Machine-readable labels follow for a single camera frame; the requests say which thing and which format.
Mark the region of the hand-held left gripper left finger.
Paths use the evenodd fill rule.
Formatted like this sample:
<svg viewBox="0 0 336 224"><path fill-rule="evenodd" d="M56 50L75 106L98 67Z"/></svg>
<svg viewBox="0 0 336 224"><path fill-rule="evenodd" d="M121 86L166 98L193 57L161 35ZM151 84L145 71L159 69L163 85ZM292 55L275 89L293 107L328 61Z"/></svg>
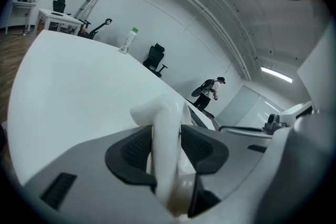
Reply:
<svg viewBox="0 0 336 224"><path fill-rule="evenodd" d="M136 127L79 143L26 184L52 224L175 224L146 171L152 128Z"/></svg>

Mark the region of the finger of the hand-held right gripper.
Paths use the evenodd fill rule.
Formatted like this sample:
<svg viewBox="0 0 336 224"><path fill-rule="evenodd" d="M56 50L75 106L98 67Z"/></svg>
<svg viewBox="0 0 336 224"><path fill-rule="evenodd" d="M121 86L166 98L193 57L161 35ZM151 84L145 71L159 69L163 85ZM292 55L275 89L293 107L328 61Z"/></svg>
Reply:
<svg viewBox="0 0 336 224"><path fill-rule="evenodd" d="M269 134L264 129L255 127L220 126L218 131L240 136L272 138L272 134Z"/></svg>

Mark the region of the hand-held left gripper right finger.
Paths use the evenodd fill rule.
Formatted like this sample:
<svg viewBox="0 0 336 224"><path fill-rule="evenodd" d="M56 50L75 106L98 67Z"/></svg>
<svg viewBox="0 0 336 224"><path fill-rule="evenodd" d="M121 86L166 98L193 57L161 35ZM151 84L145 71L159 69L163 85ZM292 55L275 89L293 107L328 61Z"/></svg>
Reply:
<svg viewBox="0 0 336 224"><path fill-rule="evenodd" d="M224 201L260 162L271 138L216 132L182 125L182 149L196 171L188 217Z"/></svg>

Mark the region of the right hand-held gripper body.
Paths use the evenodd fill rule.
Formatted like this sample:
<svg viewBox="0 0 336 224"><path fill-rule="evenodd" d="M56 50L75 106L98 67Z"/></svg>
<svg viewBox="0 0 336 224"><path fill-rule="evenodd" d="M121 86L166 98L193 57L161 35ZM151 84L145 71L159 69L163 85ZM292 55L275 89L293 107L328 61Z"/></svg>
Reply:
<svg viewBox="0 0 336 224"><path fill-rule="evenodd" d="M313 112L313 104L311 101L297 104L278 114L271 114L263 129L266 133L273 135L273 133L284 127L293 127L294 123L300 117L310 115Z"/></svg>

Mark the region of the frosted glass partition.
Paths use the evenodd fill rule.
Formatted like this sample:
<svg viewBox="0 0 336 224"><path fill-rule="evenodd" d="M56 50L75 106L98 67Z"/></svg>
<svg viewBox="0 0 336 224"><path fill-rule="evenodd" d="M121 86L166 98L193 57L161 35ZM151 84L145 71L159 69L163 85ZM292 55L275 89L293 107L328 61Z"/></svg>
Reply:
<svg viewBox="0 0 336 224"><path fill-rule="evenodd" d="M220 126L261 128L271 114L282 111L262 95L243 86L223 111L215 117L215 121Z"/></svg>

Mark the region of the ceiling light strip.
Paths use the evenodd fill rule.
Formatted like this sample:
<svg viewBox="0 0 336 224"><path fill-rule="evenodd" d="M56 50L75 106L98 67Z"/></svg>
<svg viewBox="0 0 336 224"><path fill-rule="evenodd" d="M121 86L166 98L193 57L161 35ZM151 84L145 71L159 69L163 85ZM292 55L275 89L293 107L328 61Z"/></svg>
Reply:
<svg viewBox="0 0 336 224"><path fill-rule="evenodd" d="M275 76L275 77L277 77L279 79L282 79L284 81L287 81L289 83L293 82L293 78L291 78L289 76L286 76L286 75L284 75L284 74L282 74L282 73L280 73L278 71L274 71L272 69L269 69L269 68L266 68L266 67L263 67L263 66L261 66L261 70L262 70L262 72L268 73L268 74L270 74L272 76Z"/></svg>

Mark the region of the black high-back office chair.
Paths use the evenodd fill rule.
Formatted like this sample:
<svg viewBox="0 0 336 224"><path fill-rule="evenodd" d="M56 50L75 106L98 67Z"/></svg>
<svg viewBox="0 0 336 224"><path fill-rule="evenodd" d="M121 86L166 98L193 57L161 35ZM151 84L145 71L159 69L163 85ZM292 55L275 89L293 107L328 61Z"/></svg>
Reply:
<svg viewBox="0 0 336 224"><path fill-rule="evenodd" d="M162 65L160 70L157 70L159 63L164 57L165 48L156 43L154 46L150 47L147 58L143 61L143 65L149 69L157 77L161 77L161 71L167 68L166 65Z"/></svg>

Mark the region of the white ceiling pipes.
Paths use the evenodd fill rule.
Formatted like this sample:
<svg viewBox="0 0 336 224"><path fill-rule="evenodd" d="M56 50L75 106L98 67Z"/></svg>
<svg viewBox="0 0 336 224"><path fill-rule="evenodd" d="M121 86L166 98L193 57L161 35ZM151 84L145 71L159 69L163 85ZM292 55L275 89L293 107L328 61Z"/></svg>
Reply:
<svg viewBox="0 0 336 224"><path fill-rule="evenodd" d="M231 51L246 80L254 81L260 62L250 34L225 0L188 0L199 9Z"/></svg>

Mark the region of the large white table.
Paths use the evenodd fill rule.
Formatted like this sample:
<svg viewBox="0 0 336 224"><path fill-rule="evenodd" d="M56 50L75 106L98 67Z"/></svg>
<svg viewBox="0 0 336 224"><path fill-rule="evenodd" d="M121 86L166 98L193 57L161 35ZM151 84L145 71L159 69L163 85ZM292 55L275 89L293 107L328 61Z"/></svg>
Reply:
<svg viewBox="0 0 336 224"><path fill-rule="evenodd" d="M25 185L70 148L88 174L111 177L105 150L91 140L136 127L130 109L178 93L118 48L42 31L24 56L8 107L8 140L18 181Z"/></svg>

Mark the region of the white bottle with green cap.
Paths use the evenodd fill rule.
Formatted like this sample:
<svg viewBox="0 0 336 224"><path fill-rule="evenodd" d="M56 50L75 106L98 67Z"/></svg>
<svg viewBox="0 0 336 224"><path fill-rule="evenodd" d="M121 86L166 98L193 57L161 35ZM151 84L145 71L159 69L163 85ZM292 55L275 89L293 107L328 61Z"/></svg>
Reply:
<svg viewBox="0 0 336 224"><path fill-rule="evenodd" d="M138 29L133 27L132 30L127 34L122 46L120 47L119 51L123 54L127 54L129 51L129 47L137 37Z"/></svg>

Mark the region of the small white table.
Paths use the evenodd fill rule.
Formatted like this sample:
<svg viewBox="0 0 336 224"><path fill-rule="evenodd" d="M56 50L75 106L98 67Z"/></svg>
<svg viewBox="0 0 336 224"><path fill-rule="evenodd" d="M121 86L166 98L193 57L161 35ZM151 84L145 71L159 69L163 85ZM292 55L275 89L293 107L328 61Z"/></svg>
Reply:
<svg viewBox="0 0 336 224"><path fill-rule="evenodd" d="M78 35L80 27L82 25L81 21L71 17L70 15L61 13L58 13L58 15L56 15L56 12L54 11L40 8L32 33L33 36L37 35L38 25L41 20L44 22L43 30L48 30L51 23L56 23L58 24L57 31L60 31L62 24L66 24L74 28L74 32L72 33L73 35Z"/></svg>

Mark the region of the folded aluminium ladder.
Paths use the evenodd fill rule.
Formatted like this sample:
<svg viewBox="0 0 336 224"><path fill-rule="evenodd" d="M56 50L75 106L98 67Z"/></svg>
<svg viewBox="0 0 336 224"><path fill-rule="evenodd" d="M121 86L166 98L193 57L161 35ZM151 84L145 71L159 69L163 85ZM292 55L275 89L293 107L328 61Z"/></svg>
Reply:
<svg viewBox="0 0 336 224"><path fill-rule="evenodd" d="M74 18L78 20L87 20L97 2L98 0L85 0L74 14Z"/></svg>

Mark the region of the white side table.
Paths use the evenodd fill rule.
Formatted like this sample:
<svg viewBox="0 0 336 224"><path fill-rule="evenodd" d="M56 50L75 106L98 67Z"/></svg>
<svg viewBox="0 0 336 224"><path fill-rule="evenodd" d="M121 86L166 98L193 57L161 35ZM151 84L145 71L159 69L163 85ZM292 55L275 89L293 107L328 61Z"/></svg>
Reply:
<svg viewBox="0 0 336 224"><path fill-rule="evenodd" d="M36 7L35 3L19 2L19 1L12 2L11 6L10 6L10 9L9 9L9 12L8 12L8 15L7 15L5 35L8 34L9 21L10 21L11 15L12 15L13 8L23 8L23 9L28 10L27 15L26 15L26 20L25 20L24 33L29 33L30 28L31 28L30 20L31 20L31 16L32 16L32 13L33 13L35 7Z"/></svg>

